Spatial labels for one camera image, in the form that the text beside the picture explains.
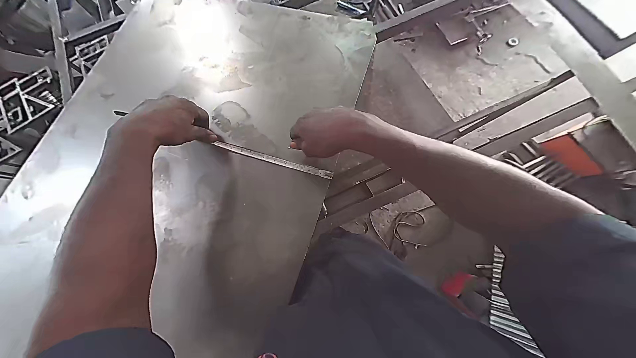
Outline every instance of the shirt sleeve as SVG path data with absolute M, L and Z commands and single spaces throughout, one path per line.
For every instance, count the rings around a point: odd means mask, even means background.
M 636 229 L 585 215 L 520 235 L 502 290 L 546 356 L 632 357 Z
M 113 328 L 79 334 L 38 358 L 174 358 L 166 341 L 143 328 Z

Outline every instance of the forearm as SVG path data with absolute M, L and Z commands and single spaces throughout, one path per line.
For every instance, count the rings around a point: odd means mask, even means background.
M 400 172 L 449 216 L 484 234 L 535 228 L 600 213 L 584 201 L 508 164 L 381 124 L 359 141 Z
M 149 287 L 156 244 L 152 209 L 153 145 L 109 138 L 97 170 L 62 237 L 60 284 L 78 285 L 96 275 Z M 140 266 L 142 276 L 129 275 Z M 104 281 L 95 282 L 103 285 Z
M 53 292 L 34 328 L 31 355 L 96 329 L 150 328 L 154 152 L 151 145 L 107 140 L 62 235 Z

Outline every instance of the wrist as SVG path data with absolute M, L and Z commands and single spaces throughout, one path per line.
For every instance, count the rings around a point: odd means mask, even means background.
M 150 133 L 119 128 L 114 125 L 106 135 L 105 150 L 122 149 L 128 153 L 154 155 L 159 146 L 159 141 L 154 139 Z
M 378 117 L 368 114 L 364 115 L 364 124 L 353 134 L 351 141 L 353 150 L 374 155 L 378 150 L 382 150 L 382 143 L 399 135 L 400 128 L 390 125 Z

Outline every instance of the orange object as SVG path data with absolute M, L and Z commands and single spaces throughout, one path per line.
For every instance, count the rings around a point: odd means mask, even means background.
M 579 176 L 599 175 L 603 169 L 581 148 L 570 134 L 541 143 L 546 155 L 563 164 Z

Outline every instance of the sheet metal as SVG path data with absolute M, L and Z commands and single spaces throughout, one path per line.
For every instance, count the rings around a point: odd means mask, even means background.
M 313 107 L 355 105 L 374 44 L 369 22 L 345 17 L 142 0 L 0 198 L 0 355 L 26 347 L 113 110 L 185 96 L 230 143 L 304 162 L 289 128 Z M 155 330 L 178 357 L 252 355 L 289 299 L 329 182 L 203 143 L 161 148 L 153 176 Z

